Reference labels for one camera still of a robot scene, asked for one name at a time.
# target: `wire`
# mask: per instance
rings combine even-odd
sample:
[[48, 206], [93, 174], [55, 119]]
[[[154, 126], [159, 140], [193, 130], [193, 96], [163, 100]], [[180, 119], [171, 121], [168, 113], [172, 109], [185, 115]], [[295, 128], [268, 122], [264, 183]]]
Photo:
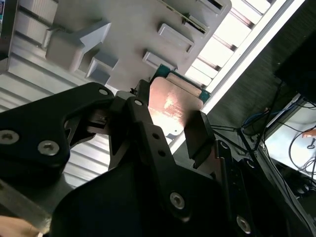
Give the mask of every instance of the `wire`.
[[[316, 125], [313, 126], [313, 127], [311, 127], [311, 128], [309, 128], [309, 129], [307, 129], [307, 130], [305, 130], [305, 131], [302, 131], [302, 132], [300, 132], [298, 135], [296, 135], [296, 136], [293, 138], [293, 140], [291, 141], [291, 144], [290, 144], [290, 146], [289, 146], [289, 148], [288, 148], [288, 156], [290, 157], [290, 160], [291, 160], [292, 164], [293, 164], [296, 168], [298, 168], [299, 171], [303, 171], [303, 172], [305, 172], [305, 173], [308, 174], [308, 175], [312, 175], [313, 178], [314, 178], [314, 174], [315, 174], [316, 158], [310, 159], [310, 160], [309, 160], [308, 162], [306, 162], [302, 167], [299, 167], [299, 166], [293, 161], [293, 158], [292, 158], [292, 155], [291, 155], [291, 150], [292, 150], [293, 143], [295, 142], [295, 140], [296, 140], [300, 135], [302, 135], [304, 132], [309, 132], [309, 131], [313, 130], [315, 127], [316, 127]], [[311, 171], [308, 171], [307, 168], [308, 168], [313, 162], [314, 162], [314, 166], [313, 166], [312, 172], [311, 172]]]
[[297, 105], [297, 106], [302, 107], [302, 108], [306, 108], [306, 109], [310, 109], [310, 110], [316, 110], [316, 106], [312, 106], [312, 107], [303, 106], [303, 105]]
[[[273, 162], [272, 162], [272, 160], [271, 160], [271, 157], [270, 157], [270, 154], [269, 154], [269, 151], [268, 151], [268, 148], [267, 148], [267, 146], [266, 146], [265, 141], [264, 141], [264, 140], [261, 140], [261, 141], [263, 142], [263, 144], [264, 144], [264, 146], [265, 146], [265, 151], [266, 151], [266, 153], [267, 153], [267, 156], [268, 156], [269, 161], [273, 164]], [[274, 166], [274, 164], [273, 164], [273, 167], [275, 168], [275, 170], [276, 170], [277, 173], [279, 174], [280, 178], [282, 179], [282, 181], [283, 181], [283, 183], [284, 183], [284, 186], [285, 186], [285, 189], [286, 189], [286, 192], [287, 192], [287, 195], [288, 195], [288, 198], [290, 199], [292, 205], [295, 207], [295, 209], [297, 210], [297, 212], [298, 212], [298, 213], [301, 215], [301, 217], [303, 218], [303, 220], [304, 220], [305, 224], [307, 225], [307, 227], [308, 227], [310, 233], [313, 233], [313, 232], [312, 232], [312, 229], [311, 229], [311, 227], [310, 227], [310, 225], [309, 225], [309, 223], [308, 223], [308, 221], [305, 219], [305, 216], [300, 212], [300, 210], [299, 210], [299, 209], [297, 208], [297, 206], [294, 204], [294, 201], [292, 200], [292, 197], [291, 197], [291, 194], [290, 194], [290, 191], [289, 191], [289, 189], [288, 189], [288, 186], [287, 186], [287, 183], [286, 183], [285, 179], [283, 178], [283, 176], [281, 175], [281, 173], [279, 172], [279, 170]]]
[[[296, 105], [296, 103], [293, 103], [293, 104], [291, 104], [288, 108], [286, 108], [286, 109], [284, 109], [284, 110], [272, 112], [271, 115], [277, 115], [278, 113], [288, 111], [288, 110], [292, 109], [295, 105]], [[247, 119], [245, 120], [245, 122], [243, 122], [242, 127], [248, 125], [248, 124], [251, 122], [251, 120], [252, 120], [253, 117], [257, 117], [257, 116], [260, 116], [260, 115], [266, 115], [268, 112], [269, 112], [269, 110], [267, 110], [267, 111], [265, 111], [265, 112], [262, 112], [262, 113], [257, 113], [257, 114], [254, 114], [254, 115], [250, 116], [249, 118], [247, 118]]]
[[304, 131], [300, 131], [300, 130], [295, 129], [294, 127], [291, 127], [291, 126], [285, 124], [284, 122], [279, 122], [279, 121], [276, 121], [276, 122], [277, 122], [277, 123], [280, 123], [280, 124], [283, 124], [284, 126], [287, 126], [287, 127], [291, 128], [291, 129], [294, 130], [294, 131], [297, 131], [297, 132], [304, 132]]

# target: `metal plate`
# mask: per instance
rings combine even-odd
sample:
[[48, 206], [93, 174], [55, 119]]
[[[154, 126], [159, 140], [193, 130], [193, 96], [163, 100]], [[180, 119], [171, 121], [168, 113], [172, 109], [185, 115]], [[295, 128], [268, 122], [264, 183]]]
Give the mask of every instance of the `metal plate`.
[[178, 135], [183, 130], [190, 111], [200, 110], [202, 101], [166, 78], [155, 78], [150, 87], [149, 112], [155, 125], [165, 135]]

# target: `screw hole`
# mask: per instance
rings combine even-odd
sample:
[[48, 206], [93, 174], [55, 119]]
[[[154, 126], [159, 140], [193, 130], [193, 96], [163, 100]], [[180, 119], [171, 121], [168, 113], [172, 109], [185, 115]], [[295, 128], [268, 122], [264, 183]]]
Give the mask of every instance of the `screw hole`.
[[161, 157], [165, 157], [166, 156], [166, 153], [164, 151], [158, 151], [158, 154], [161, 156]]
[[143, 103], [142, 103], [140, 100], [135, 100], [135, 104], [136, 104], [136, 105], [139, 105], [139, 106], [142, 106], [142, 105], [143, 105]]
[[53, 145], [48, 143], [43, 146], [44, 149], [52, 151], [54, 149]]
[[1, 137], [3, 140], [12, 140], [13, 136], [9, 133], [3, 134]]
[[159, 135], [156, 134], [156, 133], [153, 133], [153, 137], [154, 137], [155, 139], [157, 139], [157, 140], [160, 138]]

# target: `black cable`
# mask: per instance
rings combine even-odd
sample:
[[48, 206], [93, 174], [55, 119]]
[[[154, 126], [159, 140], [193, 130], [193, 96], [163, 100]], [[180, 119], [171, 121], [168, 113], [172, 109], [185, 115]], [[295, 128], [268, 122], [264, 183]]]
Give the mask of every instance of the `black cable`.
[[[262, 142], [263, 142], [263, 144], [264, 144], [264, 146], [265, 146], [265, 150], [266, 150], [268, 159], [269, 159], [269, 161], [273, 164], [273, 162], [272, 162], [272, 160], [271, 160], [271, 157], [270, 157], [270, 154], [269, 154], [269, 151], [268, 151], [268, 148], [267, 148], [267, 146], [266, 146], [266, 143], [265, 143], [265, 141], [263, 141], [263, 140], [262, 140]], [[303, 218], [303, 220], [304, 220], [305, 224], [307, 225], [307, 227], [308, 227], [310, 233], [313, 233], [313, 232], [312, 232], [312, 229], [311, 229], [310, 225], [308, 224], [307, 220], [305, 219], [304, 215], [300, 212], [300, 210], [299, 210], [299, 209], [296, 207], [296, 205], [294, 204], [294, 202], [293, 202], [293, 200], [292, 200], [292, 197], [291, 197], [291, 194], [290, 194], [290, 191], [288, 190], [288, 186], [287, 186], [287, 183], [286, 183], [285, 179], [283, 178], [283, 176], [281, 175], [280, 171], [279, 171], [277, 168], [275, 168], [275, 170], [278, 172], [279, 176], [281, 177], [281, 179], [282, 179], [282, 181], [283, 181], [283, 183], [284, 183], [284, 186], [285, 186], [287, 195], [288, 195], [288, 197], [289, 197], [291, 203], [293, 204], [294, 208], [297, 210], [297, 212], [298, 212], [298, 213], [301, 215], [301, 217]]]
[[310, 110], [316, 110], [316, 106], [308, 107], [308, 106], [303, 106], [303, 105], [296, 105], [302, 108], [310, 109]]
[[315, 164], [316, 164], [316, 158], [314, 158], [314, 165], [313, 165], [313, 170], [312, 170], [312, 178], [311, 178], [311, 182], [312, 182], [312, 183], [313, 183], [313, 181], [314, 181]]
[[235, 130], [228, 130], [228, 129], [223, 129], [223, 128], [219, 128], [219, 127], [212, 127], [212, 129], [220, 130], [220, 131], [227, 131], [227, 132], [234, 132], [235, 131]]
[[211, 127], [223, 127], [223, 128], [237, 129], [236, 127], [228, 127], [228, 126], [213, 125], [213, 124], [211, 124]]
[[277, 123], [281, 123], [281, 124], [283, 124], [284, 126], [287, 126], [287, 127], [291, 128], [291, 129], [293, 129], [294, 131], [297, 131], [297, 132], [304, 132], [304, 131], [300, 131], [300, 130], [295, 129], [294, 127], [291, 127], [291, 126], [285, 124], [284, 122], [279, 122], [279, 121], [276, 121], [276, 122], [277, 122]]
[[269, 118], [270, 118], [270, 115], [271, 115], [271, 113], [272, 113], [272, 109], [273, 109], [273, 107], [275, 106], [275, 103], [276, 103], [277, 98], [278, 98], [278, 96], [279, 96], [279, 92], [280, 92], [280, 90], [281, 90], [282, 84], [283, 84], [283, 82], [281, 82], [281, 83], [278, 85], [278, 87], [277, 87], [276, 94], [275, 94], [275, 96], [274, 96], [274, 98], [273, 98], [273, 101], [272, 101], [272, 103], [271, 103], [270, 109], [269, 109], [269, 111], [268, 111], [267, 118], [266, 118], [265, 123], [264, 123], [264, 126], [263, 126], [263, 131], [262, 131], [262, 132], [260, 133], [260, 135], [259, 135], [259, 139], [258, 139], [258, 141], [257, 141], [257, 143], [256, 143], [256, 145], [255, 145], [255, 147], [254, 147], [254, 150], [257, 150], [257, 149], [258, 149], [259, 144], [260, 144], [260, 141], [261, 141], [261, 139], [262, 139], [262, 137], [263, 137], [263, 135], [264, 135], [264, 133], [265, 133], [265, 131], [266, 131], [266, 128], [267, 128], [267, 125], [268, 125], [268, 122], [269, 122]]

